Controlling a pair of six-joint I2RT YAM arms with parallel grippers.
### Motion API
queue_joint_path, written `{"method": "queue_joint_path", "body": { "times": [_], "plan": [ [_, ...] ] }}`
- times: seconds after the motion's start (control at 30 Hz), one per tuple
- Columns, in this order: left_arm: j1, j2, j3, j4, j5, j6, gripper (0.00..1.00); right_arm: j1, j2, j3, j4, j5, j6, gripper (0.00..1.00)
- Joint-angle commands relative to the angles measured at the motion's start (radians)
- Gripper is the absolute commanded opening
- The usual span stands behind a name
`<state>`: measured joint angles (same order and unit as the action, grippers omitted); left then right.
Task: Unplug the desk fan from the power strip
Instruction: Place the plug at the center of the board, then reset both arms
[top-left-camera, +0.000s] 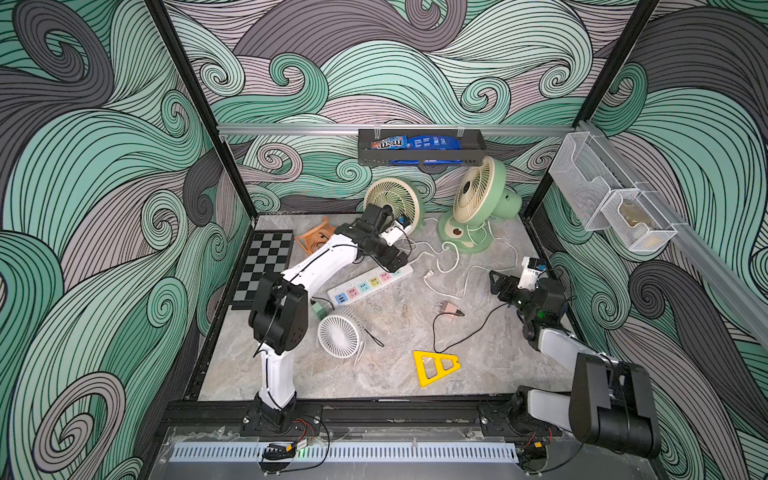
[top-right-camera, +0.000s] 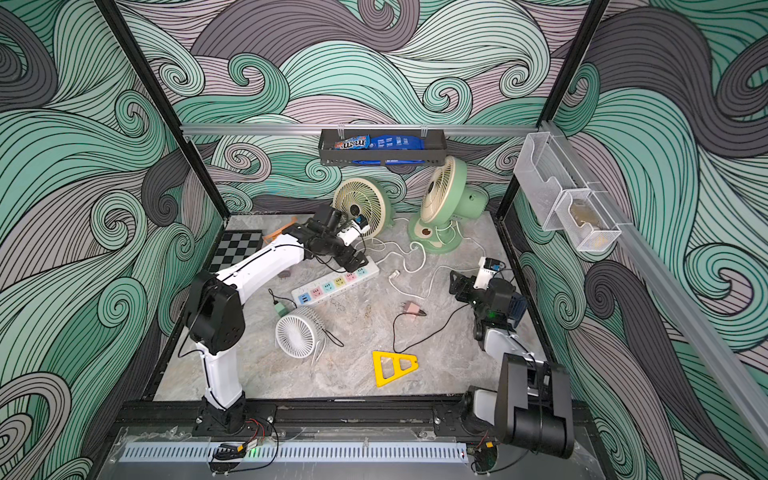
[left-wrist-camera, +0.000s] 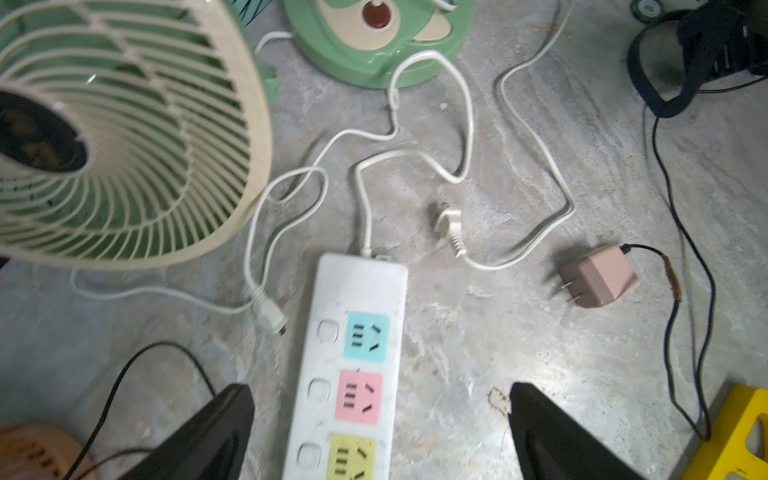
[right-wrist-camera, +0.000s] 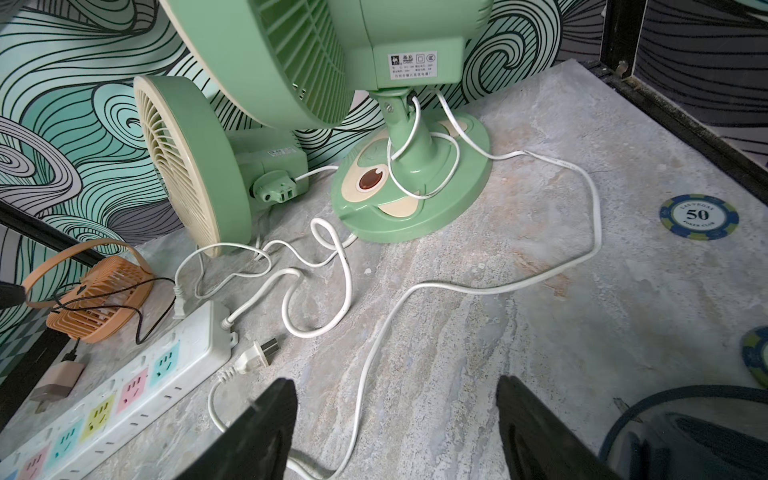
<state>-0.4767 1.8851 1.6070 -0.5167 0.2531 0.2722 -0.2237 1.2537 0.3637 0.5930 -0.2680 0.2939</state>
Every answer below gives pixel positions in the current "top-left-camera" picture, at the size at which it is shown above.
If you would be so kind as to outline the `white cable round fan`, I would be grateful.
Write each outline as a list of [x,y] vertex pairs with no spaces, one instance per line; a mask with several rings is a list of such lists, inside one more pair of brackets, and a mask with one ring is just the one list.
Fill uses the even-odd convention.
[[[435,266],[437,268],[437,271],[442,274],[448,274],[453,272],[459,265],[461,260],[461,254],[458,249],[458,247],[449,241],[444,241],[441,243],[441,249],[437,250],[435,249],[428,241],[414,241],[412,239],[406,239],[407,245],[411,251],[414,249],[417,249],[418,247],[425,247],[425,250],[419,251],[416,256],[412,259],[412,262],[416,262],[423,256],[428,256],[435,260]],[[445,259],[445,254],[451,252],[453,257],[453,265],[450,267],[444,268],[440,261],[442,259]]]

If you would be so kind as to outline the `green usb charger adapter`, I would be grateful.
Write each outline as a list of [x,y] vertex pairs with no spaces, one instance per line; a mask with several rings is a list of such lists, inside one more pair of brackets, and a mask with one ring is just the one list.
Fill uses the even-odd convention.
[[326,309],[320,303],[313,303],[312,310],[318,320],[322,320],[327,315]]

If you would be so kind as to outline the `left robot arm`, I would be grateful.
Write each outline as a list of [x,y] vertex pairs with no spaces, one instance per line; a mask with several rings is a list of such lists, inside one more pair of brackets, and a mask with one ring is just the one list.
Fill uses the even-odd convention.
[[390,205],[365,207],[363,214],[335,229],[307,259],[259,280],[248,325],[258,342],[261,387],[256,405],[261,418],[281,428],[294,419],[293,350],[307,334],[311,297],[342,269],[364,257],[394,273],[408,263],[396,241],[416,224]]

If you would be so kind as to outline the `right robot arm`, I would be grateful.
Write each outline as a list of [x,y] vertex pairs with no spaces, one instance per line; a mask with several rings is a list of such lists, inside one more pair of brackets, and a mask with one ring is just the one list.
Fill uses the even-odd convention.
[[505,414],[513,431],[571,433],[583,444],[653,459],[661,433],[651,379],[635,363],[617,360],[578,340],[562,324],[568,299],[561,283],[539,275],[489,273],[490,292],[515,310],[532,348],[570,372],[565,393],[520,387]]

